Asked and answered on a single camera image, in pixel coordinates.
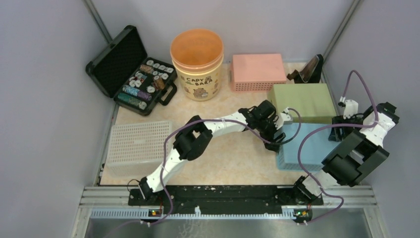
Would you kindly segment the blue plastic basket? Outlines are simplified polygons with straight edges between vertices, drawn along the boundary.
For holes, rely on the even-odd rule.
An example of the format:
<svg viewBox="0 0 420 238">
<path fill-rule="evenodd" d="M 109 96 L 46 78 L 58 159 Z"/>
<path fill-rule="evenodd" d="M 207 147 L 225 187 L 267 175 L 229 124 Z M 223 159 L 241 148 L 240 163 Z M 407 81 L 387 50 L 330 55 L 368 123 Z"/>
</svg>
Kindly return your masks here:
<svg viewBox="0 0 420 238">
<path fill-rule="evenodd" d="M 280 147 L 279 153 L 276 155 L 278 169 L 283 171 L 301 171 L 302 168 L 297 159 L 299 146 L 306 135 L 323 126 L 325 124 L 303 123 L 294 140 Z M 338 142 L 329 141 L 329 135 L 328 130 L 320 131 L 312 135 L 302 148 L 301 162 L 311 173 L 316 173 L 322 169 L 323 164 L 321 162 L 339 144 Z"/>
</svg>

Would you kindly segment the white perforated plastic basket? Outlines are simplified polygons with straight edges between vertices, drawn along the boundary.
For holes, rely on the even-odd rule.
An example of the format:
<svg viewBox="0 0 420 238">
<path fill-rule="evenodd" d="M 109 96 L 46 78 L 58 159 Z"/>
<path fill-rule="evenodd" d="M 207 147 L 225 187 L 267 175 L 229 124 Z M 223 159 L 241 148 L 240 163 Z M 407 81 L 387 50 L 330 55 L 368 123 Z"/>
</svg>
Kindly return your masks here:
<svg viewBox="0 0 420 238">
<path fill-rule="evenodd" d="M 170 120 L 114 125 L 105 168 L 116 179 L 151 174 L 162 162 L 163 144 L 172 132 L 173 123 Z"/>
</svg>

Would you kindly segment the green plastic basket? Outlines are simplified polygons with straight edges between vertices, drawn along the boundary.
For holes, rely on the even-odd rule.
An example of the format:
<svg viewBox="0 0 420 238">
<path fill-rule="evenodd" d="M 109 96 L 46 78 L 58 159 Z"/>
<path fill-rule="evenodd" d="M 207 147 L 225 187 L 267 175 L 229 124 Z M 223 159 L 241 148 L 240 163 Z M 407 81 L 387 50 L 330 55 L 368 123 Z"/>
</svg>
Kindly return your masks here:
<svg viewBox="0 0 420 238">
<path fill-rule="evenodd" d="M 297 110 L 304 123 L 330 124 L 337 116 L 328 86 L 315 84 L 275 84 L 267 99 L 281 112 L 290 107 Z"/>
</svg>

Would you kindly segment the orange capybara bucket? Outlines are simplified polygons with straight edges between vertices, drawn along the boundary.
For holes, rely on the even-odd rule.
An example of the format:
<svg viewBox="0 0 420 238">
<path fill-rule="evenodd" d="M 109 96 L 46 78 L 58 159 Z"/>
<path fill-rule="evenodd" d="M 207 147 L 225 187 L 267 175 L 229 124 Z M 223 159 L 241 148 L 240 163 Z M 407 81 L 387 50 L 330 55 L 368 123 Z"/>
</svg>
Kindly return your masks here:
<svg viewBox="0 0 420 238">
<path fill-rule="evenodd" d="M 185 95 L 195 101 L 207 101 L 221 87 L 224 44 L 208 29 L 191 29 L 176 36 L 170 56 Z"/>
</svg>

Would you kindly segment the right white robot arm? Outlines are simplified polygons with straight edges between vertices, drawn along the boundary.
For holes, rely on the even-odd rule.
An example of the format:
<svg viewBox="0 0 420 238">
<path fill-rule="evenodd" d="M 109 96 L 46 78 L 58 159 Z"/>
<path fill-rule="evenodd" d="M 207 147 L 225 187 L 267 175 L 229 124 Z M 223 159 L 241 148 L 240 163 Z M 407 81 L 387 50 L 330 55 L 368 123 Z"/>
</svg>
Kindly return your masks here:
<svg viewBox="0 0 420 238">
<path fill-rule="evenodd" d="M 382 164 L 389 152 L 383 148 L 387 133 L 399 122 L 396 107 L 389 102 L 370 106 L 363 113 L 332 119 L 333 124 L 351 123 L 354 127 L 332 128 L 329 140 L 339 144 L 322 161 L 319 172 L 301 176 L 290 191 L 296 204 L 310 203 L 321 195 L 322 188 L 339 185 L 353 187 Z"/>
</svg>

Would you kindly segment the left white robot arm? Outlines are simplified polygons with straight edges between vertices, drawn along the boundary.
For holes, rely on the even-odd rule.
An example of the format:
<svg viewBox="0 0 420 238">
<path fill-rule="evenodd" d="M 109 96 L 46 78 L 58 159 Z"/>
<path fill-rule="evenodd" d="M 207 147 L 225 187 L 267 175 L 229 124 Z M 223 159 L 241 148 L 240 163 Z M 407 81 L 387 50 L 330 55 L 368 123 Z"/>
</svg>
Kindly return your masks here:
<svg viewBox="0 0 420 238">
<path fill-rule="evenodd" d="M 147 205 L 155 204 L 159 191 L 164 190 L 168 180 L 187 161 L 199 158 L 213 138 L 248 130 L 260 137 L 267 150 L 277 152 L 285 138 L 285 133 L 280 129 L 291 122 L 288 109 L 277 113 L 275 106 L 268 100 L 220 118 L 192 117 L 164 141 L 163 162 L 139 182 L 140 199 Z"/>
</svg>

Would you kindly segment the pink plastic basket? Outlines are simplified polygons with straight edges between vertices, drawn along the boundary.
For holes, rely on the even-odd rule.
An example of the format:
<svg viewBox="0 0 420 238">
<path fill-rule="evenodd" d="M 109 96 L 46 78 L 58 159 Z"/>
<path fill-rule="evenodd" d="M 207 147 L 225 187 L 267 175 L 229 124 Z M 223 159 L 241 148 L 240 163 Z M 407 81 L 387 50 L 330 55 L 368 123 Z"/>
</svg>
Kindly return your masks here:
<svg viewBox="0 0 420 238">
<path fill-rule="evenodd" d="M 230 65 L 230 88 L 234 92 L 267 92 L 287 82 L 282 55 L 237 54 Z"/>
</svg>

